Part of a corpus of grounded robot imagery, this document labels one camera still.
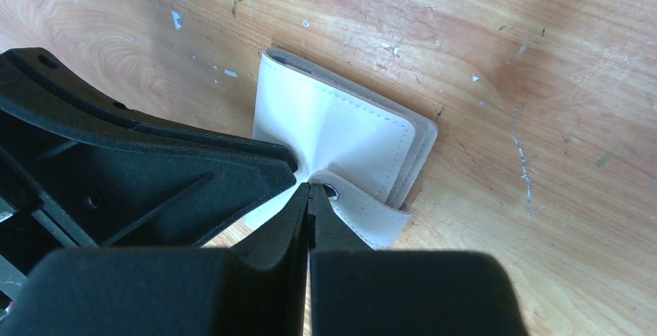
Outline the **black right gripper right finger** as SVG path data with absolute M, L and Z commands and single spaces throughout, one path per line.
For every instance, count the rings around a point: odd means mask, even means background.
M 525 335 L 508 274 L 474 251 L 375 250 L 310 188 L 315 335 Z

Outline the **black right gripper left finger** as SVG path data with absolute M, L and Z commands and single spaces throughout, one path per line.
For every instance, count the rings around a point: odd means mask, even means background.
M 1 323 L 3 335 L 299 335 L 311 188 L 230 248 L 61 249 Z

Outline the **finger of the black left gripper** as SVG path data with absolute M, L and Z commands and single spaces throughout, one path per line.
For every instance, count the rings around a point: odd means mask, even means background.
M 9 245 L 202 245 L 293 184 L 279 146 L 169 137 L 85 113 L 1 114 Z
M 65 139 L 113 149 L 210 156 L 253 156 L 298 168 L 285 146 L 183 125 L 127 108 L 65 67 L 43 48 L 1 55 L 1 109 Z

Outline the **white leather card holder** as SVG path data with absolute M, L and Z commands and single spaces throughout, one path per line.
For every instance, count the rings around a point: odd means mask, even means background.
M 298 55 L 263 51 L 252 137 L 282 145 L 297 183 L 331 187 L 337 216 L 368 246 L 392 246 L 439 136 L 430 118 Z

